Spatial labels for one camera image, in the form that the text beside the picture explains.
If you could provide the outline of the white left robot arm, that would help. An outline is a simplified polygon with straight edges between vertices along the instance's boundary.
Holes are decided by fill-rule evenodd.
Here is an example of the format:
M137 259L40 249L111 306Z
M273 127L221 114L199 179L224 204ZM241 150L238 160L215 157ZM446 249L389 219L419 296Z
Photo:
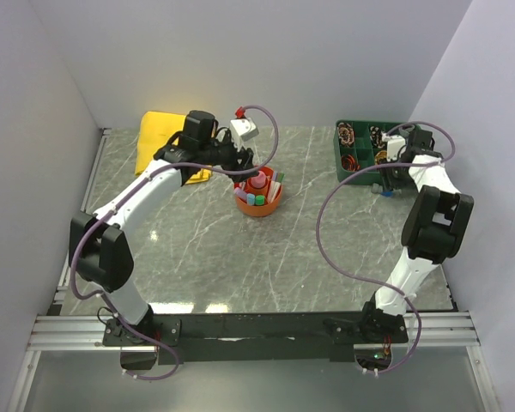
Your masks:
M160 202L203 169L217 167L233 181L253 176L253 153L243 141L257 133L244 107L227 127L220 127L212 114L194 110L113 200L92 214L80 211L72 218L70 284L75 286L77 278L94 284L95 294L124 319L124 334L134 344L149 342L157 331L154 312L131 279L130 237Z

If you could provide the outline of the brown cap white marker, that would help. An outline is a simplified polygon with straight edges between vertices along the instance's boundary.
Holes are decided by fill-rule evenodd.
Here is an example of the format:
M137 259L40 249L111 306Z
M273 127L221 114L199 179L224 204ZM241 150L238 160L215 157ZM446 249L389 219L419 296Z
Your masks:
M268 192L268 202L269 203L272 203L276 197L276 193L278 191L278 188L280 187L281 183L279 182L279 178L278 177L274 177L272 180L271 180L271 183L270 183L270 189L269 189L269 192Z

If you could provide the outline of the green black highlighter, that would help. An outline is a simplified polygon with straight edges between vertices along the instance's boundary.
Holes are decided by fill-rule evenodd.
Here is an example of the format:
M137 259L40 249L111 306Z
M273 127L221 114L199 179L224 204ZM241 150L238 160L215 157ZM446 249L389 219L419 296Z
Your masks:
M265 205L265 196L263 196L263 195L256 196L256 198L255 198L255 205L256 206L263 206L263 205Z

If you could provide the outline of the purple highlighter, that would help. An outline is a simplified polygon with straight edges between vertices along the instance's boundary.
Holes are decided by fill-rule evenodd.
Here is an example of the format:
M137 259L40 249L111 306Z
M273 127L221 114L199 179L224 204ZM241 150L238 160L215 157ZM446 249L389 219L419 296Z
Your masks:
M237 187L235 190L234 190L234 194L239 198L241 199L243 202L247 202L247 199L248 199L248 195L249 193L246 192L245 190L241 189L240 187Z

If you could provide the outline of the light blue cap highlighter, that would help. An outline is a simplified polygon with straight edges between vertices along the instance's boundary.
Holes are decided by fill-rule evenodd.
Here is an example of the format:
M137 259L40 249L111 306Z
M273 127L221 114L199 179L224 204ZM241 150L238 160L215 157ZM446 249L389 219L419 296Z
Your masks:
M256 198L257 198L256 195L254 195L252 193L248 193L247 194L247 204L250 206L256 206L257 205Z

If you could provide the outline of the pink lid marker tube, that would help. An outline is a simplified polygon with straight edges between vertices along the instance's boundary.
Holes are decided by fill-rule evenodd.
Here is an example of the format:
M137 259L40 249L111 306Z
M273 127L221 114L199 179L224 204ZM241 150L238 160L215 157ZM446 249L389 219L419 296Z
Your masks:
M257 176L250 179L250 184L253 188L262 190L268 184L268 176L264 171L259 171Z

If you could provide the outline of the green cap white marker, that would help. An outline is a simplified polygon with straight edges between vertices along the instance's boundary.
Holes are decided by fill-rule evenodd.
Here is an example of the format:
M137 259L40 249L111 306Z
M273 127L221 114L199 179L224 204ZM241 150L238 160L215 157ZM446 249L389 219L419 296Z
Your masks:
M276 175L276 181L274 183L273 192L272 192L273 198L276 198L276 195L281 188L282 181L284 180L284 176L285 176L285 173L278 173Z

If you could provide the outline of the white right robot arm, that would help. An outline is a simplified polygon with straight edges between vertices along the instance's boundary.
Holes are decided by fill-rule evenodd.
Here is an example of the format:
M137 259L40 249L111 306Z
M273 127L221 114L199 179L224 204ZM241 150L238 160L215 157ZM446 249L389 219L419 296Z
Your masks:
M389 189L412 184L417 197L403 225L403 251L387 284L363 306L361 336L369 342L395 336L403 315L427 276L460 250L475 206L450 180L443 155L434 149L433 133L406 124L382 137L384 164L397 164L386 174Z

